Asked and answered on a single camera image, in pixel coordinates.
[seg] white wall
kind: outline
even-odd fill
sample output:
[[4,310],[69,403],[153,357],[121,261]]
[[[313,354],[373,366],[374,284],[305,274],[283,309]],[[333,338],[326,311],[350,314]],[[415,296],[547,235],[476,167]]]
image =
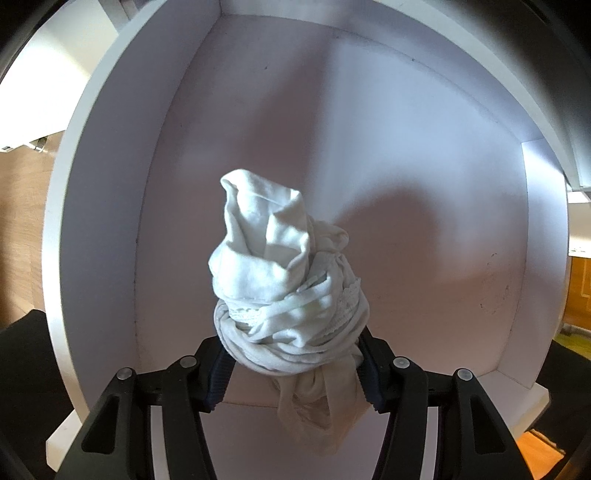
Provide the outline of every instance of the white wall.
[[569,255],[591,258],[591,203],[569,203]]
[[0,149],[65,130],[116,36],[97,0],[69,2],[42,25],[0,83]]

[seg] black chair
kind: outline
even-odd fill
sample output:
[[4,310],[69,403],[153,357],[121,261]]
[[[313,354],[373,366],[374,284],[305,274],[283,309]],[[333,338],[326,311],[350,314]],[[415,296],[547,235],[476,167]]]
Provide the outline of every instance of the black chair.
[[45,313],[32,310],[0,332],[0,478],[52,480],[45,440],[72,410]]

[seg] metal pin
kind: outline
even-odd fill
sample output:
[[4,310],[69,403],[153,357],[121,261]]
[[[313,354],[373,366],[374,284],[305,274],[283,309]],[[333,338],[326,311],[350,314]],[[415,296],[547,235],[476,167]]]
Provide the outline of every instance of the metal pin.
[[117,378],[119,378],[119,380],[127,380],[133,374],[134,371],[132,369],[125,367],[117,372]]
[[191,368],[197,365],[197,359],[193,355],[187,355],[181,358],[181,367]]
[[474,375],[472,375],[472,372],[470,372],[468,369],[461,368],[457,371],[457,377],[467,382],[468,380],[472,380]]
[[410,361],[404,356],[398,356],[394,359],[394,366],[397,368],[408,368],[410,367]]

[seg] green mat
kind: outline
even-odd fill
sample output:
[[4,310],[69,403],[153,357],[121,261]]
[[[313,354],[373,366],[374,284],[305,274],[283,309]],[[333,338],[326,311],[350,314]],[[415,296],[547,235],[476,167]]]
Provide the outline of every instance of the green mat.
[[588,360],[591,360],[591,339],[573,333],[570,336],[559,333],[554,338],[560,345],[565,346],[569,350],[582,355]]

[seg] white garment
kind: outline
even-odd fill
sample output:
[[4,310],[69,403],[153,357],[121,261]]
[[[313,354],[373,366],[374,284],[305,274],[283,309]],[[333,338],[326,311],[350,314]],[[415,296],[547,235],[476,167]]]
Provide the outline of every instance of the white garment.
[[273,377],[292,437],[334,453],[368,406],[356,343],[369,304],[341,253],[349,237],[308,216],[296,190],[247,170],[221,184],[227,234],[209,259],[217,334],[238,362]]

